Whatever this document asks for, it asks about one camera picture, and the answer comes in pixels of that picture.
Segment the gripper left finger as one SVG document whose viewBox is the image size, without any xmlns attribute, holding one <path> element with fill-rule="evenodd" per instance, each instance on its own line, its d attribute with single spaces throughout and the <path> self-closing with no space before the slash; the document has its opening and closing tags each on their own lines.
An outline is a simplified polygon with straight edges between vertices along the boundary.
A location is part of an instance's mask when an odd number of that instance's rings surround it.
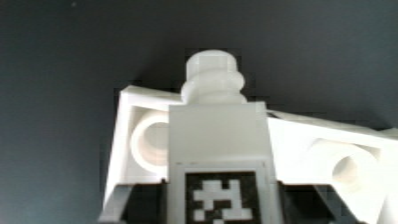
<svg viewBox="0 0 398 224">
<path fill-rule="evenodd" d="M 105 202 L 98 224 L 165 224 L 165 192 L 163 183 L 117 185 Z"/>
</svg>

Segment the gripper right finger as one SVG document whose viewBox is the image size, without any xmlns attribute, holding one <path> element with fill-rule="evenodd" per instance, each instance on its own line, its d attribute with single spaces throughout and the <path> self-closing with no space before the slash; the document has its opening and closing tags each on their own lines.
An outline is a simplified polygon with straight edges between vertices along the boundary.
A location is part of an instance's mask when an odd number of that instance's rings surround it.
<svg viewBox="0 0 398 224">
<path fill-rule="evenodd" d="M 369 224 L 359 219 L 334 187 L 279 184 L 282 224 Z"/>
</svg>

